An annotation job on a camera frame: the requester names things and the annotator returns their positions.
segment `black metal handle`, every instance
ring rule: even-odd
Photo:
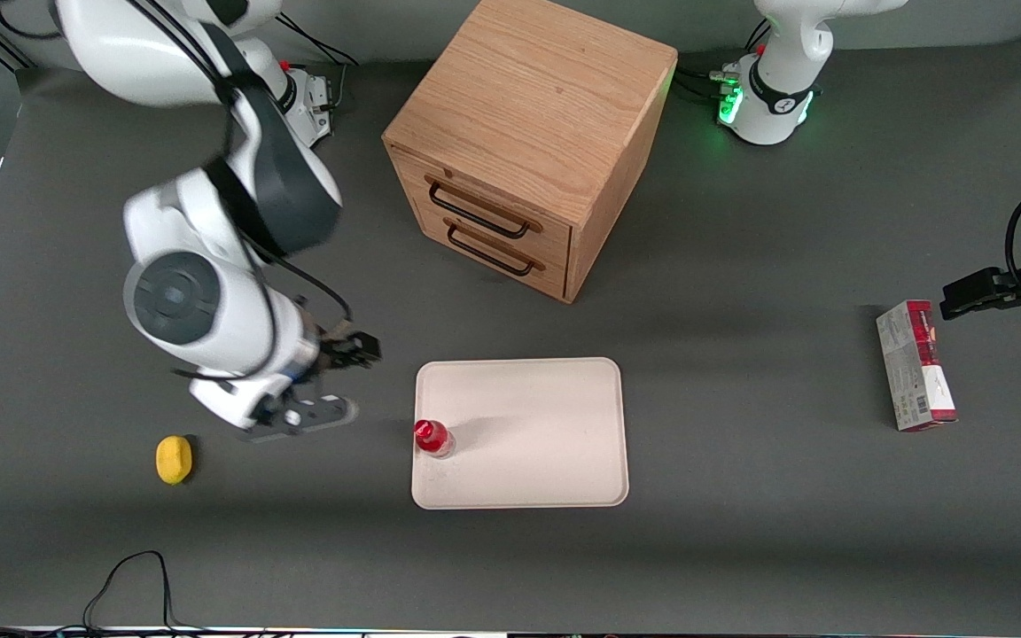
[[[430,198],[431,201],[433,201],[434,205],[438,205],[440,207],[443,207],[443,209],[450,210],[451,212],[458,214],[459,217],[469,218],[469,220],[474,222],[475,224],[479,224],[479,226],[482,226],[483,229],[487,229],[488,231],[493,233],[498,233],[499,235],[502,235],[503,238],[506,239],[522,239],[522,236],[526,235],[527,231],[530,231],[530,224],[526,222],[522,224],[522,228],[519,229],[518,231],[509,231],[507,229],[503,229],[503,227],[501,226],[498,226],[498,224],[493,224],[487,222],[483,217],[479,217],[478,214],[469,212],[467,210],[463,210],[461,207],[458,207],[457,205],[454,205],[451,202],[443,201],[443,199],[437,198],[436,193],[438,192],[439,189],[440,189],[439,182],[433,182],[433,187],[431,187],[431,189],[428,190],[428,198]]]
[[[528,261],[526,266],[515,267],[505,261],[500,261],[497,258],[491,257],[491,255],[486,254],[486,252],[477,249],[477,247],[469,246],[466,243],[460,242],[458,239],[454,238],[454,232],[458,231],[458,227],[451,224],[446,230],[446,241],[450,242],[452,246],[457,246],[459,249],[467,251],[467,253],[475,255],[475,257],[482,258],[483,261],[490,263],[495,267],[501,267],[502,271],[509,272],[516,278],[526,278],[531,271],[534,269],[534,261]]]

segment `gray table surface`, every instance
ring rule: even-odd
[[[420,234],[380,134],[426,68],[349,71],[318,151],[344,220],[296,257],[384,343],[329,380],[363,416],[263,445],[191,399],[120,302],[121,203],[207,157],[218,112],[23,78],[0,175],[0,623],[72,622],[153,547],[204,625],[1021,635],[1021,311],[940,326],[961,421],[919,435],[891,427],[872,325],[1001,262],[1021,41],[838,52],[778,148],[674,94],[573,306]],[[624,375],[624,504],[414,504],[421,364],[580,355]],[[199,437],[190,485],[154,475],[168,433]],[[98,621],[158,622],[154,569],[130,566]]]

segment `cardboard box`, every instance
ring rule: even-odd
[[[884,371],[892,392],[896,429],[915,433],[958,420],[936,355],[930,301],[912,299],[878,316]]]

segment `wooden drawer cabinet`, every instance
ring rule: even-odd
[[[644,168],[675,62],[546,0],[482,0],[385,130],[420,229],[572,302]]]

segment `red bottle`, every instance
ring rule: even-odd
[[[417,447],[437,459],[443,459],[454,452],[454,437],[438,421],[419,420],[412,433],[417,437]]]

